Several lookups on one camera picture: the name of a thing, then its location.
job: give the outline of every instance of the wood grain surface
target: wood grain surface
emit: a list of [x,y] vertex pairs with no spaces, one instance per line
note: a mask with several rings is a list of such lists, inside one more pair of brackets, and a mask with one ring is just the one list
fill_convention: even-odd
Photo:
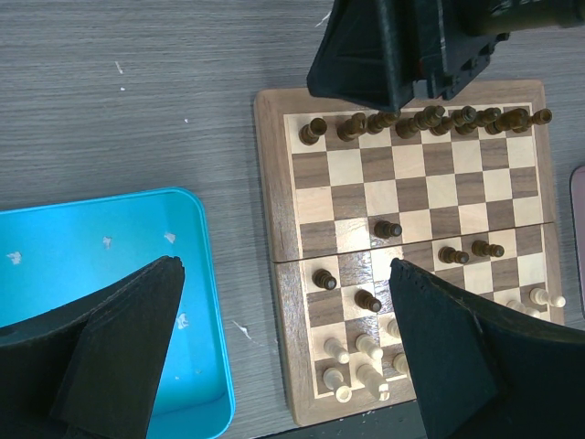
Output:
[[[294,427],[252,103],[262,89],[305,86],[331,4],[0,0],[0,209],[167,186],[202,199],[238,405],[228,438]],[[569,176],[585,161],[584,38],[585,28],[516,33],[482,75],[545,83],[566,319],[579,328]]]

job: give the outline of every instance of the wooden chessboard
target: wooden chessboard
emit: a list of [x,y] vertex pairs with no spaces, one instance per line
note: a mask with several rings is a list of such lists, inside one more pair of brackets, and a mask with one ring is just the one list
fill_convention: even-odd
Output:
[[[451,102],[412,102],[402,117],[437,103],[448,111],[464,105],[545,108],[538,81],[476,82]],[[313,98],[305,89],[262,91],[255,110],[283,368],[298,424],[415,398],[410,381],[391,367],[402,352],[399,339],[386,330],[394,316],[388,289],[394,257],[472,293],[502,304],[516,299],[536,307],[546,320],[563,322],[562,310],[535,306],[528,298],[537,286],[561,294],[545,126],[496,136],[483,129],[466,136],[422,132],[409,140],[391,127],[342,142],[336,134],[340,123],[357,111],[374,112]],[[323,117],[328,130],[307,146],[298,133],[314,117]],[[402,235],[375,237],[379,220],[399,223]],[[478,239],[503,245],[505,256],[473,256],[471,244]],[[470,261],[440,262],[438,250],[445,245],[469,252]],[[337,289],[314,285],[312,275],[321,268],[338,280]],[[355,305],[359,289],[382,302],[377,315]],[[363,333],[380,343],[382,360],[356,350]],[[335,364],[324,353],[330,337],[346,344],[349,364]],[[375,401],[356,379],[356,368],[365,363],[390,383],[389,401]],[[325,387],[323,372],[329,367],[345,375],[354,391],[350,402],[338,402]]]

